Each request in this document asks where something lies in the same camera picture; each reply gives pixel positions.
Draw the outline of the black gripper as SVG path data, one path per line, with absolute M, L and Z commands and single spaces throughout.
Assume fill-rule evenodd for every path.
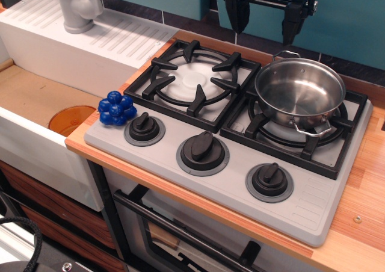
M 234 32 L 242 33 L 249 23 L 250 4 L 284 9 L 282 21 L 283 45 L 291 45 L 300 33 L 304 20 L 317 10 L 316 0 L 224 0 Z

